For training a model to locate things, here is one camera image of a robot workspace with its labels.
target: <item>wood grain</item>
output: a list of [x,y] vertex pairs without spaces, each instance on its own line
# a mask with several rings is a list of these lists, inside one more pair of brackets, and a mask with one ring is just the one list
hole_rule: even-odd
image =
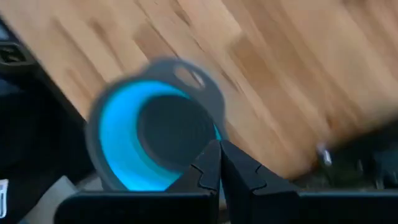
[[0,12],[86,118],[157,57],[206,70],[232,142],[279,175],[398,110],[394,0],[13,0]]

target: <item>black object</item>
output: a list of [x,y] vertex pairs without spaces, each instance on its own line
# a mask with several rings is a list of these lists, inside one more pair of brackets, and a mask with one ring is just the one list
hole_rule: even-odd
[[213,141],[166,192],[78,194],[59,206],[55,224],[215,223],[220,171],[232,224],[398,221],[396,191],[300,190],[230,142]]
[[0,71],[3,74],[29,72],[36,66],[30,53],[17,42],[0,41]]
[[61,176],[77,183],[93,171],[83,128],[48,93],[0,96],[0,123],[0,179],[9,179],[0,223],[18,223]]
[[173,95],[157,96],[142,107],[137,133],[151,159],[177,171],[185,170],[216,139],[213,120],[206,110],[193,100]]
[[398,188],[398,119],[320,153],[320,169],[295,183],[306,188]]

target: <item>hanging hole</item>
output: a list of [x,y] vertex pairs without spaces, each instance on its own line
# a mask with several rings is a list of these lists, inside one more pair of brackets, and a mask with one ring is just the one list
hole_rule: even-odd
[[202,90],[205,87],[205,82],[195,72],[190,72],[184,67],[175,69],[175,76],[184,84]]

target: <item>wooden countertop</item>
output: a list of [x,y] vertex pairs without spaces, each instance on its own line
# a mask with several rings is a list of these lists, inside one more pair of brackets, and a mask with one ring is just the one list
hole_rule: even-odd
[[107,83],[160,56],[200,66],[232,141],[284,177],[319,142],[398,110],[398,1],[12,0],[0,12],[86,117]]

